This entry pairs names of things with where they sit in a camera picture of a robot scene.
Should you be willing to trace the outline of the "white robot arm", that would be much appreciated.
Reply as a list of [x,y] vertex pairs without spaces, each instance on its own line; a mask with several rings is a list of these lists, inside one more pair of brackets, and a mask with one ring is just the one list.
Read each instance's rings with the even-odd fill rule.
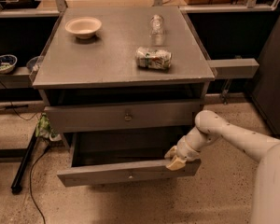
[[165,154],[171,171],[195,161],[204,147],[219,138],[258,163],[250,224],[280,224],[280,139],[233,125],[210,110],[195,117],[194,127]]

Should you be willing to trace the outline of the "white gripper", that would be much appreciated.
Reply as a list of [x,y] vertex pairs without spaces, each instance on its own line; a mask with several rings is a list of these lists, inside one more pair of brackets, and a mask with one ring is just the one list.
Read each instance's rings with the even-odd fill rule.
[[164,155],[165,159],[171,159],[166,165],[170,171],[177,171],[186,166],[187,161],[195,161],[200,157],[204,147],[210,146],[218,140],[218,136],[203,133],[194,127],[188,134],[184,135],[176,146],[172,146]]

